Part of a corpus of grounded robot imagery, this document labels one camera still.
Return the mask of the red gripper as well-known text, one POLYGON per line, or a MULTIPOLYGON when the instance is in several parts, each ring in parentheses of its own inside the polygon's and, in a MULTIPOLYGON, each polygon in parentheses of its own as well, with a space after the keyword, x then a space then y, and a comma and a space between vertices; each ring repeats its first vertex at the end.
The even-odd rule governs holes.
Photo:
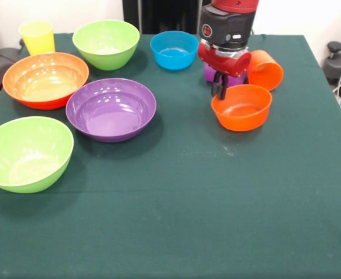
POLYGON ((211 94, 212 96, 218 96, 219 100, 225 99, 228 76, 236 77, 243 74, 252 58, 252 54, 247 48, 223 52, 205 40, 201 40, 199 43, 198 55, 202 61, 216 70, 211 94))

